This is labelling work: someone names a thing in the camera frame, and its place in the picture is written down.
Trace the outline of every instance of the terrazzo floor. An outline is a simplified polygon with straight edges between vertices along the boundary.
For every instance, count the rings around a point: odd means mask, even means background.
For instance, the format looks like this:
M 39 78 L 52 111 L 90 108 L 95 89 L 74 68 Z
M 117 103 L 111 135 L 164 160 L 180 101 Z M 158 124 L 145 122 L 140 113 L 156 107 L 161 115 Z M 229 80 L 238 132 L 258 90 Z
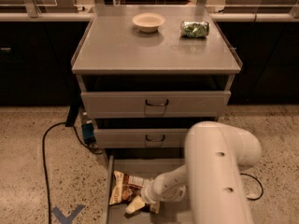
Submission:
M 68 107 L 0 107 L 1 224 L 48 223 L 42 138 L 67 114 Z M 229 105 L 219 122 L 246 129 L 262 143 L 262 160 L 246 172 L 264 188 L 259 201 L 249 202 L 255 223 L 298 224 L 299 105 Z M 79 119 L 76 126 L 81 134 Z M 89 152 L 64 125 L 49 131 L 45 144 L 52 223 L 102 223 L 103 157 Z M 254 185 L 249 191 L 257 194 Z

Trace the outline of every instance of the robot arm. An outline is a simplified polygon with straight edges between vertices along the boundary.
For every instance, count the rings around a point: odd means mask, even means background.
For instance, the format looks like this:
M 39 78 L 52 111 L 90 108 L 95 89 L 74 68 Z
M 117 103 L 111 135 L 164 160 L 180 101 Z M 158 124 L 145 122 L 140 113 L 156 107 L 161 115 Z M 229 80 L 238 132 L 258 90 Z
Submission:
M 239 171 L 261 157 L 253 134 L 218 122 L 197 123 L 186 136 L 186 164 L 149 182 L 142 199 L 180 201 L 188 183 L 194 224 L 253 224 Z

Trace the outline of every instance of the cabinet handle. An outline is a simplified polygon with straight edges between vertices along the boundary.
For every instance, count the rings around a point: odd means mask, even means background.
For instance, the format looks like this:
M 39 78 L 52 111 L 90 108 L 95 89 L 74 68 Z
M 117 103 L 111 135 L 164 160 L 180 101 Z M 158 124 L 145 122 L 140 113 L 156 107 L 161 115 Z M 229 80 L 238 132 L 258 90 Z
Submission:
M 0 51 L 3 53 L 10 53 L 12 51 L 12 49 L 9 47 L 5 47 L 5 48 L 0 48 Z
M 168 99 L 166 100 L 166 102 L 164 103 L 158 103 L 158 104 L 154 104 L 154 103 L 150 103 L 148 100 L 146 100 L 146 105 L 148 106 L 167 106 L 169 104 Z
M 146 135 L 146 140 L 149 142 L 163 142 L 165 140 L 165 135 L 163 134 L 159 139 L 151 139 L 148 135 Z

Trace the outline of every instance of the power cord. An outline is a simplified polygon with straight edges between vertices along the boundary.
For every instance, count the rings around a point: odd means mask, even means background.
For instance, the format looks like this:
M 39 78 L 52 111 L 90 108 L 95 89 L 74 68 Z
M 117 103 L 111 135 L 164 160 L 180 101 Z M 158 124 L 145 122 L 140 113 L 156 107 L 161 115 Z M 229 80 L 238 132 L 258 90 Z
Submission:
M 50 126 L 43 135 L 43 141 L 42 141 L 43 168 L 44 168 L 45 182 L 46 182 L 46 192 L 47 192 L 47 202 L 48 202 L 48 223 L 49 224 L 51 223 L 51 204 L 50 204 L 50 186 L 49 186 L 48 171 L 47 171 L 47 164 L 46 164 L 46 152 L 45 152 L 46 142 L 45 141 L 46 141 L 46 136 L 51 129 L 53 129 L 59 125 L 66 125 L 66 124 L 67 124 L 66 122 L 56 123 L 56 124 Z M 72 127 L 74 128 L 77 139 L 84 147 L 86 147 L 89 151 L 91 151 L 92 154 L 95 154 L 95 155 L 102 154 L 102 151 L 98 151 L 99 148 L 93 148 L 93 147 L 90 147 L 90 145 L 85 145 L 79 138 L 78 131 L 77 131 L 76 127 L 75 126 L 72 126 Z
M 260 196 L 258 196 L 257 198 L 247 198 L 249 201 L 258 201 L 259 199 L 261 199 L 263 197 L 263 185 L 262 183 L 259 181 L 258 178 L 254 177 L 253 175 L 248 175 L 248 174 L 241 174 L 241 175 L 246 175 L 246 176 L 249 176 L 251 178 L 253 178 L 261 187 L 261 194 Z

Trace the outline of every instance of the white bowl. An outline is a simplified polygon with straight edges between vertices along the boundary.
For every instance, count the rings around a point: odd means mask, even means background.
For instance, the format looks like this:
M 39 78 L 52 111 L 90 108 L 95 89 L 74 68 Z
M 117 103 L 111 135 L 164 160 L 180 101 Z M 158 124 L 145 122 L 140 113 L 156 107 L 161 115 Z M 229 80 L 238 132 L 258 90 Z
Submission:
M 165 18 L 156 13 L 141 13 L 133 17 L 133 24 L 144 33 L 156 32 L 164 22 Z

